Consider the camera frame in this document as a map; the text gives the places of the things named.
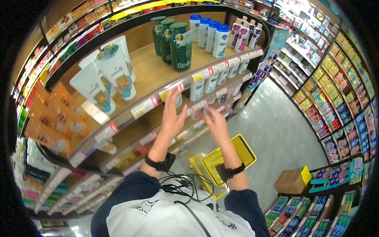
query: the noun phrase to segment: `black wrist band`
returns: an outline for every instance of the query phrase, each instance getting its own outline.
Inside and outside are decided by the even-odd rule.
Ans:
[[[242,165],[236,169],[226,169],[224,164],[220,164],[216,166],[216,170],[218,174],[220,175],[220,178],[222,181],[226,182],[228,179],[233,178],[234,175],[241,173],[245,170],[245,164],[242,163]]]

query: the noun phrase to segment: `white bottle with blue cap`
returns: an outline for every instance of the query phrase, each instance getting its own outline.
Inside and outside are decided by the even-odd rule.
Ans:
[[[221,24],[217,27],[215,35],[215,45],[213,47],[212,56],[222,58],[225,56],[226,45],[228,43],[229,26]]]
[[[209,17],[203,17],[200,19],[199,26],[199,48],[204,49],[207,45],[208,26],[212,19]]]
[[[199,27],[200,27],[200,14],[194,14],[189,16],[189,26],[192,30],[192,42],[199,41]]]
[[[207,53],[213,52],[213,46],[215,45],[215,36],[217,26],[221,25],[221,22],[212,20],[209,22],[208,26],[208,36],[207,36],[207,46],[205,47],[205,51]]]

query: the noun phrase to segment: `navy jacket sleeve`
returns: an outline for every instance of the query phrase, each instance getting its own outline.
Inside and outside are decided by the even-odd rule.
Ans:
[[[113,206],[131,200],[151,198],[158,193],[159,188],[160,184],[157,178],[141,171],[130,173],[93,215],[91,236],[109,237],[106,218]]]
[[[241,191],[232,190],[225,197],[225,209],[244,218],[255,232],[256,237],[270,236],[265,216],[259,207],[257,193],[245,189]]]

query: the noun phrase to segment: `orange package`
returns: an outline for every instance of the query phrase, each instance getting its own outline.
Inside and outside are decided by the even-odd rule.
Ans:
[[[84,122],[88,119],[88,114],[84,109],[72,98],[72,95],[67,91],[64,85],[59,82],[51,91],[50,97],[56,97],[66,107],[72,109],[73,113],[80,117]]]
[[[46,111],[46,106],[42,104],[40,100],[34,101],[33,105],[30,107],[28,117],[39,120],[47,127],[55,130],[67,138],[71,137],[72,131],[68,129],[66,125],[56,122],[56,120]]]
[[[35,119],[29,120],[25,136],[56,153],[69,155],[74,149],[74,144],[70,140]]]
[[[66,125],[71,131],[80,136],[87,136],[90,132],[88,125],[83,122],[74,112],[58,101],[57,97],[50,97],[47,111],[56,122]]]

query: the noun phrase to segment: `person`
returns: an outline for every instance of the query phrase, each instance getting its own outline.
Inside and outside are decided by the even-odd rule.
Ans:
[[[176,115],[175,101],[179,94],[179,89],[172,89],[167,95],[162,128],[148,153],[154,162],[165,160],[171,141],[187,117],[187,105],[179,117]],[[209,108],[205,123],[221,148],[225,168],[240,167],[241,160],[230,140],[225,118]],[[188,196],[166,192],[158,181],[161,176],[160,171],[146,162],[139,171],[127,175],[93,215],[91,236],[269,236],[257,194],[249,189],[244,171],[227,180],[230,193],[225,197],[226,211],[222,213],[205,204],[206,201],[215,204],[212,197],[204,202],[188,202]],[[181,189],[192,192],[183,185]]]

